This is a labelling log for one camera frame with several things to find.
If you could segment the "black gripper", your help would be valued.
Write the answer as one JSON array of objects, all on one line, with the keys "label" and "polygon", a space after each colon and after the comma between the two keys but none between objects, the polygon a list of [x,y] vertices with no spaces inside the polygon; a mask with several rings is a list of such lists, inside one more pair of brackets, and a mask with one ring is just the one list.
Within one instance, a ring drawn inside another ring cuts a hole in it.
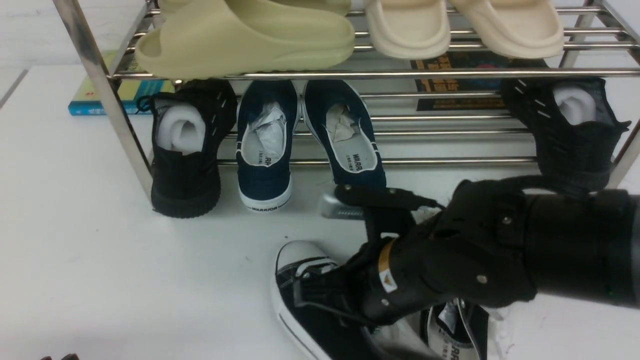
[{"label": "black gripper", "polygon": [[294,282],[298,308],[331,313],[343,321],[366,326],[390,325],[412,313],[450,301],[441,281],[430,274],[425,239],[387,238],[346,264],[321,275]]}]

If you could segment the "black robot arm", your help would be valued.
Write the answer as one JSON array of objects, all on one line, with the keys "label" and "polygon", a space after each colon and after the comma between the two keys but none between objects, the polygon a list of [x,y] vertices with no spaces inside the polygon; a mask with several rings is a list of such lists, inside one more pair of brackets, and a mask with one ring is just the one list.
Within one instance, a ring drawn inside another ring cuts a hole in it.
[{"label": "black robot arm", "polygon": [[383,326],[452,300],[503,308],[537,294],[639,307],[639,196],[589,194],[541,176],[464,180],[448,205],[404,189],[343,185],[367,242],[295,280],[297,307]]}]

